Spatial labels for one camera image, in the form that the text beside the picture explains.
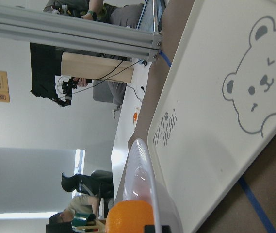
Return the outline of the orange fruit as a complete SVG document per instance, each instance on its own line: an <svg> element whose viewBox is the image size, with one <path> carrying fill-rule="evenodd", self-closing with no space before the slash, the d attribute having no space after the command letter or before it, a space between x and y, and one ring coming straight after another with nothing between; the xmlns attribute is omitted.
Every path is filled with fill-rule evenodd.
<svg viewBox="0 0 276 233"><path fill-rule="evenodd" d="M117 203L106 218L106 233L143 233L145 226L154 225L152 206L143 200Z"/></svg>

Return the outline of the aluminium frame post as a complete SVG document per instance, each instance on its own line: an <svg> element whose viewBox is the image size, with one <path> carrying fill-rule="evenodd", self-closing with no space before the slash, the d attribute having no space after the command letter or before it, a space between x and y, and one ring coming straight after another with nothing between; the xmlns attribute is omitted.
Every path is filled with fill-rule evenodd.
<svg viewBox="0 0 276 233"><path fill-rule="evenodd" d="M121 27L0 5L0 37L155 61L162 36Z"/></svg>

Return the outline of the cream bear tray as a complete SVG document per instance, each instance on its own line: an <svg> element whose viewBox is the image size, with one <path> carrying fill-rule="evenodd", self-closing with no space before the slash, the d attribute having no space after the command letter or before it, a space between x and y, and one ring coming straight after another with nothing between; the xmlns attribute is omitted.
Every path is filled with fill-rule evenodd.
<svg viewBox="0 0 276 233"><path fill-rule="evenodd" d="M161 224L197 230L275 134L276 0L195 1L148 132Z"/></svg>

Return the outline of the white round plate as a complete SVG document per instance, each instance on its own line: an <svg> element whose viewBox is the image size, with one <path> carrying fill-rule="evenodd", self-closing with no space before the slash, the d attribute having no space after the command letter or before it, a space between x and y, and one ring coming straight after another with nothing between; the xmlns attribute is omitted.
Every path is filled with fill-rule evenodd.
<svg viewBox="0 0 276 233"><path fill-rule="evenodd" d="M152 206L155 224L146 228L148 233L183 232L174 201L164 185L156 180L147 145L142 139L133 142L128 155L123 200L143 200Z"/></svg>

